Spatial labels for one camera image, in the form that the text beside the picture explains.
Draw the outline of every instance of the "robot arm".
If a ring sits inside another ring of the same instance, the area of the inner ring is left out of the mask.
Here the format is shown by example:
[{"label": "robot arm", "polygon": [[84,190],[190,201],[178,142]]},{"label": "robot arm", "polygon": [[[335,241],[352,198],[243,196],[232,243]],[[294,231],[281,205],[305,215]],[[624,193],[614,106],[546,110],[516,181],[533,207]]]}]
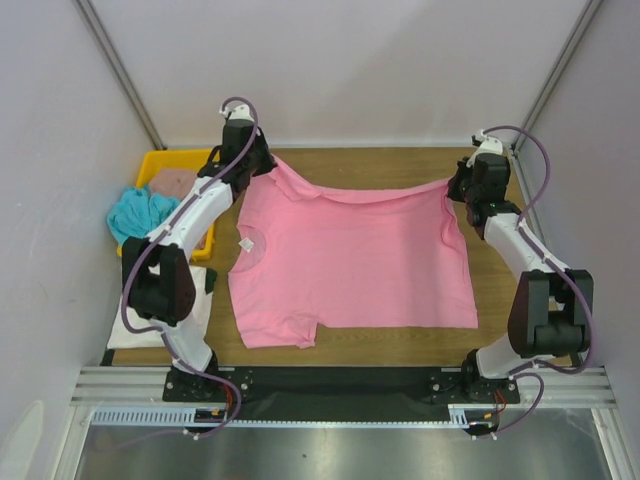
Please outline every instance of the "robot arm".
[{"label": "robot arm", "polygon": [[[520,210],[505,200],[511,174],[502,156],[502,143],[473,137],[478,150],[458,162],[448,196],[466,205],[467,221],[481,239],[494,247],[518,279],[507,334],[469,353],[465,360],[471,381],[506,378],[526,362],[583,352],[589,348],[586,316],[572,290],[557,274],[566,273],[585,296],[589,307],[593,280],[584,270],[572,270],[553,256],[529,229]],[[552,301],[558,308],[550,307]]]},{"label": "robot arm", "polygon": [[[247,188],[251,177],[267,173],[276,166],[258,128],[246,154],[224,172],[247,145],[254,128],[248,106],[241,104],[234,108],[226,116],[222,145],[212,150],[189,195],[146,238],[131,237],[123,245],[125,285],[145,250],[155,244],[133,278],[127,304],[163,334],[173,350],[173,364],[179,369],[182,367],[177,359],[199,371],[214,373],[217,370],[215,354],[203,341],[191,313],[195,286],[189,259],[202,235]],[[220,159],[215,162],[217,153]],[[159,272],[152,271],[152,267],[159,267]]]}]

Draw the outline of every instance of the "shirt label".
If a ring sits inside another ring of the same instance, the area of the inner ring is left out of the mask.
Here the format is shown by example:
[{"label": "shirt label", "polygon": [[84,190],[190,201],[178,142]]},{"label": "shirt label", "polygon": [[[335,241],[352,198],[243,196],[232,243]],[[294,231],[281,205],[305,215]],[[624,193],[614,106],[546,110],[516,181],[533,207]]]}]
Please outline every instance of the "shirt label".
[{"label": "shirt label", "polygon": [[243,238],[242,240],[240,240],[238,242],[238,245],[240,245],[242,247],[242,249],[245,252],[250,252],[251,249],[253,248],[253,246],[255,245],[251,240],[249,240],[248,238]]}]

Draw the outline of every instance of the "white cloth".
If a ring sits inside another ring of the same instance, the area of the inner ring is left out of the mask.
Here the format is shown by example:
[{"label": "white cloth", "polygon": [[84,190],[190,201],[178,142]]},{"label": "white cloth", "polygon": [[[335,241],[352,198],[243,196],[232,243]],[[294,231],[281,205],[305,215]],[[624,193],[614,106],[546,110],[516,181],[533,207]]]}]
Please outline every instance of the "white cloth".
[{"label": "white cloth", "polygon": [[[209,316],[211,315],[211,300],[213,292],[206,294],[204,291],[207,269],[202,267],[189,267],[193,283],[196,286],[196,300],[193,304],[193,316],[196,320],[198,330],[202,332],[202,337],[207,331],[209,324]],[[162,347],[162,339],[159,332],[130,333],[122,323],[122,315],[120,314],[120,305],[122,303],[122,295],[118,302],[118,312],[116,313],[111,336],[107,343],[107,348],[145,348],[145,347]],[[140,318],[133,308],[127,308],[127,318],[129,323],[135,328],[144,328],[149,326],[149,322]]]}]

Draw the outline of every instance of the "metal floor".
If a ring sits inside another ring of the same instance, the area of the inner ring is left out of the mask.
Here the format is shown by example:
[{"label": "metal floor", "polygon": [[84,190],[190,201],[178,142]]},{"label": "metal floor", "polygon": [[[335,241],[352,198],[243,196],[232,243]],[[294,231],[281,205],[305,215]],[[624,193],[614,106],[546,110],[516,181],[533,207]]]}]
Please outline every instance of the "metal floor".
[{"label": "metal floor", "polygon": [[[506,412],[505,423],[520,414]],[[238,427],[198,442],[165,435],[98,450],[150,431],[91,427],[76,480],[611,478],[588,409],[539,410],[497,441],[460,430]]]}]

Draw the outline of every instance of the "wooden table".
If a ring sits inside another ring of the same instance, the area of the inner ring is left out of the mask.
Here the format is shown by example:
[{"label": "wooden table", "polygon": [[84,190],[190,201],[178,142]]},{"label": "wooden table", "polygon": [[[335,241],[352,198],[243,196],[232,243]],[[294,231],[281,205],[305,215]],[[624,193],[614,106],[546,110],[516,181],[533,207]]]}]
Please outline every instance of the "wooden table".
[{"label": "wooden table", "polygon": [[[287,149],[274,153],[311,183],[335,188],[406,188],[452,176],[468,148]],[[512,174],[507,196],[524,206]],[[467,241],[471,281],[478,309],[478,329],[345,328],[318,325],[316,346],[245,348],[231,308],[227,272],[240,247],[236,221],[241,201],[216,222],[213,258],[201,265],[218,272],[211,319],[205,337],[223,365],[459,365],[473,348],[493,342],[506,331],[516,281],[497,252],[481,241],[456,204]],[[164,348],[118,350],[114,365],[166,365]]]}]

